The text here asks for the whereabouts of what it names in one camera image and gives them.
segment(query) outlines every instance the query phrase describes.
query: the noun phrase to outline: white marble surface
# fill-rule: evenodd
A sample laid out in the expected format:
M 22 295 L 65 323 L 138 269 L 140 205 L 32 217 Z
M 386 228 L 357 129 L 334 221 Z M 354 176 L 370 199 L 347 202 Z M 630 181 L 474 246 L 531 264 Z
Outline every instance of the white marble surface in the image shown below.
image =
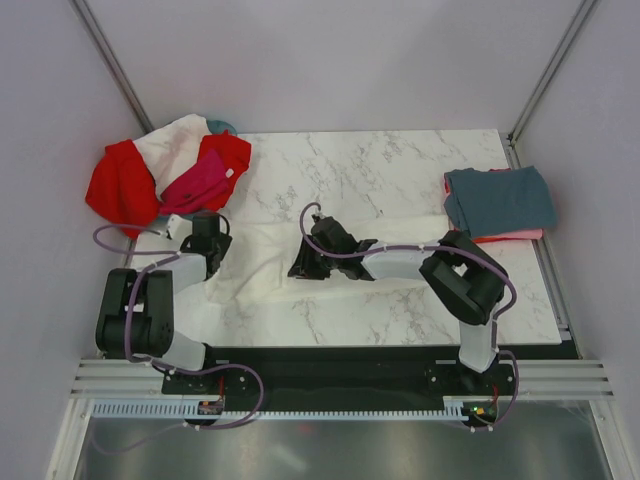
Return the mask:
M 223 211 L 232 225 L 234 221 L 292 222 L 304 205 L 314 200 L 347 230 L 349 221 L 441 215 L 446 171 L 507 166 L 494 130 L 293 133 L 244 138 L 253 144 L 253 155 L 249 171 Z M 516 306 L 500 318 L 499 343 L 559 343 L 531 243 L 501 242 L 483 248 L 507 269 L 519 295 Z M 211 345 L 459 342 L 457 320 L 427 286 L 339 298 L 225 304 L 208 301 L 205 290 L 205 286 L 197 285 L 176 295 L 175 322 L 183 333 Z

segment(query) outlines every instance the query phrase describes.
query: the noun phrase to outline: magenta cloth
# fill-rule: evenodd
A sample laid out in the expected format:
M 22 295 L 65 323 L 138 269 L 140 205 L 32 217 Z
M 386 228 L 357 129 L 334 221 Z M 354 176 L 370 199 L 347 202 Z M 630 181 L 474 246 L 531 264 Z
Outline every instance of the magenta cloth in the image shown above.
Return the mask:
M 186 215 L 202 210 L 212 198 L 229 189 L 226 169 L 220 155 L 210 150 L 176 178 L 160 195 L 160 215 Z

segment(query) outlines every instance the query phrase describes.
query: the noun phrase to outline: blue-gray towel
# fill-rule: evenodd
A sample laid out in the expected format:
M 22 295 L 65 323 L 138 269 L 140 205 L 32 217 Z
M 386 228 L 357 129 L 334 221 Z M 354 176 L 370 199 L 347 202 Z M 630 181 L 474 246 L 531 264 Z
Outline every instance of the blue-gray towel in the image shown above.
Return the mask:
M 451 222 L 472 238 L 556 225 L 546 182 L 535 169 L 445 174 L 450 195 L 444 208 Z

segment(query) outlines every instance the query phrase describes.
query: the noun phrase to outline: white wall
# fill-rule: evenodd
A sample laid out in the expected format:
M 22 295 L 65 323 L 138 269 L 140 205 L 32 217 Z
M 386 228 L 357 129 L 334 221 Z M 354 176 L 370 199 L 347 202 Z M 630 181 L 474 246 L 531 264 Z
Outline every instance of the white wall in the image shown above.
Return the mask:
M 605 0 L 519 144 L 549 182 L 573 322 L 640 446 L 640 3 Z
M 579 0 L 89 0 L 156 127 L 516 122 Z
M 86 187 L 140 131 L 66 0 L 0 3 L 0 112 L 0 476 L 34 480 L 119 261 L 92 244 Z

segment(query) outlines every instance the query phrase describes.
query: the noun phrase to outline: gray floor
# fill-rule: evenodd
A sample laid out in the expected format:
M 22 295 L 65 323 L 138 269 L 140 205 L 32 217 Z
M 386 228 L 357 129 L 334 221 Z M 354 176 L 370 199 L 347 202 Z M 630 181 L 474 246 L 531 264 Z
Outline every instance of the gray floor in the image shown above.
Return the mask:
M 519 404 L 495 432 L 476 434 L 433 422 L 181 428 L 115 457 L 87 447 L 85 479 L 610 479 L 586 412 Z M 94 435 L 104 448 L 119 448 L 170 423 L 95 420 Z

